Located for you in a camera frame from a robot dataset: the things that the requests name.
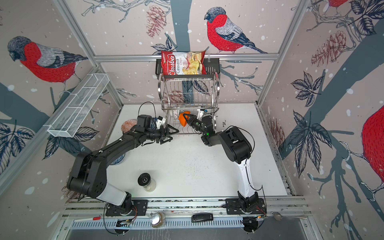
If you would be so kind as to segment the orange plastic bowl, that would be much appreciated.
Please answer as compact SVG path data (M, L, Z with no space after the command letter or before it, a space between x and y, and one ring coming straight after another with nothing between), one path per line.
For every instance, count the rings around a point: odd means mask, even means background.
M180 113L180 116L179 116L179 122L180 122L180 125L181 125L182 127L185 127L185 126L183 126L183 113L191 114L191 112L190 112L190 111L185 111L185 112L181 112L181 113Z

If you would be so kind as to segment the white brown lattice bowl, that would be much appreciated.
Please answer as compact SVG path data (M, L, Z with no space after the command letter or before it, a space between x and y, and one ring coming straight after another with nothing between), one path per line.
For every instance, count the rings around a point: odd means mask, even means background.
M170 115L170 118L174 118L175 119L174 110L169 110L169 115Z

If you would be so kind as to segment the steel two-tier dish rack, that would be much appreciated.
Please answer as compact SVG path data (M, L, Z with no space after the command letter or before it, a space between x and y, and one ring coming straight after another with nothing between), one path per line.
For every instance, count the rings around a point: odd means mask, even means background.
M158 77L158 93L167 123L178 129L180 135L197 134L189 125L182 127L179 118L170 118L169 110L190 111L198 114L199 109L206 109L204 115L213 117L214 130L217 129L216 112L220 96L219 75L180 75Z

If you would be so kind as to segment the dark blue patterned bowl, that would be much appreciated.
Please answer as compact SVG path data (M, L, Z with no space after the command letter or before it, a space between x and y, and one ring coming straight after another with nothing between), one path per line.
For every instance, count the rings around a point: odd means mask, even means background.
M151 118L150 129L153 129L153 130L157 129L157 119L156 118Z

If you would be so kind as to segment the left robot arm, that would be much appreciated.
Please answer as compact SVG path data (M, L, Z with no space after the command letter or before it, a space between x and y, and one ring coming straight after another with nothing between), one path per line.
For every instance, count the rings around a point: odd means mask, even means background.
M164 144L179 133L178 129L169 124L161 123L158 127L151 128L154 120L149 115L140 115L137 124L116 141L89 154L79 153L67 180L67 189L129 213L134 207L132 195L108 183L107 168L123 154L142 146L147 140Z

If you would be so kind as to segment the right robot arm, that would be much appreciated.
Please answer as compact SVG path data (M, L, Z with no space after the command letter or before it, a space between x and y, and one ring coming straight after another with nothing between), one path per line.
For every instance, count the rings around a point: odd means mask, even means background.
M182 126L189 125L195 131L201 133L201 139L206 146L221 145L228 159L237 166L238 204L239 209L245 214L266 215L265 200L259 197L258 190L253 187L252 177L248 171L251 154L254 147L243 135L243 129L229 126L221 132L215 132L213 117L204 115L198 118L190 112L179 115Z

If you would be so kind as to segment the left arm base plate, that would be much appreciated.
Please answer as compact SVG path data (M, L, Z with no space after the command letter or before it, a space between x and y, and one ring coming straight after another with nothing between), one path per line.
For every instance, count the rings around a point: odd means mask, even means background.
M134 217L145 216L147 212L148 200L128 200L121 206L107 204L107 217Z

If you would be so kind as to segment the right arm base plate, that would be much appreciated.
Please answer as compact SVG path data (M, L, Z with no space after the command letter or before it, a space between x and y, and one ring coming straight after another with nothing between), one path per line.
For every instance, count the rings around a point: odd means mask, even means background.
M239 199L235 198L225 199L223 207L226 208L228 215L265 215L267 212L265 201L261 198L256 201L256 205L254 207L251 207L247 211L243 211L241 209Z

